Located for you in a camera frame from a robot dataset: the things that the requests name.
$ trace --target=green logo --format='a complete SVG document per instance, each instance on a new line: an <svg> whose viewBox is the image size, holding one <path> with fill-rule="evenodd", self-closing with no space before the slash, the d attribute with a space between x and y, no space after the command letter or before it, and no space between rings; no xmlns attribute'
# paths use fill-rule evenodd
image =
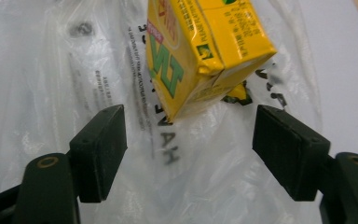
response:
<svg viewBox="0 0 358 224"><path fill-rule="evenodd" d="M231 3L235 2L235 1L237 1L237 0L223 0L223 3L228 5L228 4L231 4Z"/></svg>
<svg viewBox="0 0 358 224"><path fill-rule="evenodd" d="M202 60L213 58L211 50L207 44L197 46L197 50L199 51L199 55L201 56Z"/></svg>
<svg viewBox="0 0 358 224"><path fill-rule="evenodd" d="M153 60L153 69L150 71L150 76L152 78L156 77L158 72L161 70L161 81L164 83L164 86L167 88L170 96L174 98L178 81L182 81L184 70L164 45L161 44L157 50L156 38L152 35L150 36L150 45ZM169 67L172 69L171 80L168 78Z"/></svg>

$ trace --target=juice box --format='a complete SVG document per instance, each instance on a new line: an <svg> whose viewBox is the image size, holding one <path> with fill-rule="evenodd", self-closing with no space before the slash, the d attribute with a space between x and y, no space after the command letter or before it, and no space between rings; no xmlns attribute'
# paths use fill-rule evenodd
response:
<svg viewBox="0 0 358 224"><path fill-rule="evenodd" d="M149 0L146 55L168 121L199 113L276 50L249 0Z"/></svg>

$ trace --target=plastic bag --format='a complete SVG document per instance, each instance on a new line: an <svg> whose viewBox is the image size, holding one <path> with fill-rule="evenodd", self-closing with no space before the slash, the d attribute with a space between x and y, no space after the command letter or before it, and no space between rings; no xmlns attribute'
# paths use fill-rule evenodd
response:
<svg viewBox="0 0 358 224"><path fill-rule="evenodd" d="M248 79L254 103L170 125L145 65L147 1L0 1L0 190L123 104L129 149L108 200L80 205L83 223L318 222L317 206L292 202L252 151L258 104L321 127L298 2L254 5L279 51Z"/></svg>

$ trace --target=white surface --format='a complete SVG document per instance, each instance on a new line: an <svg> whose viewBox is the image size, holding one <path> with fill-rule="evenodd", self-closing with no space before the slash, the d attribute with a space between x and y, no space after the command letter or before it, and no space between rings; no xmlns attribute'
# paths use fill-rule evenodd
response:
<svg viewBox="0 0 358 224"><path fill-rule="evenodd" d="M300 0L330 154L358 153L358 11L352 0Z"/></svg>

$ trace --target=yellow juice box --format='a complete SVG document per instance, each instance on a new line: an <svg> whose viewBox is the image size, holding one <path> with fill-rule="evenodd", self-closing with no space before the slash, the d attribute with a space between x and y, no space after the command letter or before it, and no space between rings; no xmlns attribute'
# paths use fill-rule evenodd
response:
<svg viewBox="0 0 358 224"><path fill-rule="evenodd" d="M168 121L220 101L276 53L249 0L149 0L146 55Z"/></svg>

